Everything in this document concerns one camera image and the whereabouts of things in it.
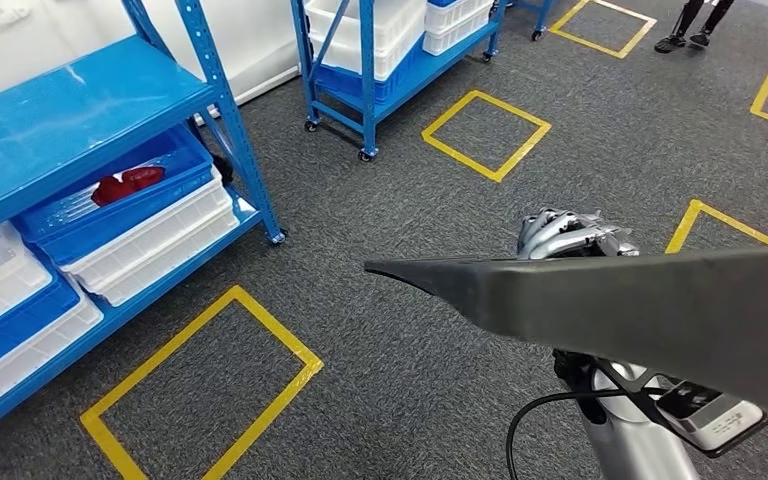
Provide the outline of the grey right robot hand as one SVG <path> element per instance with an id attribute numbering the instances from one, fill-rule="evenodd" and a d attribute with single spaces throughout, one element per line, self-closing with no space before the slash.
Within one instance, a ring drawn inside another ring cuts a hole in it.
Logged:
<path id="1" fill-rule="evenodd" d="M 601 212 L 583 214 L 544 208 L 527 216 L 518 234 L 518 260 L 570 257 L 635 257 L 637 246 L 629 241 L 631 230 L 613 225 Z"/>

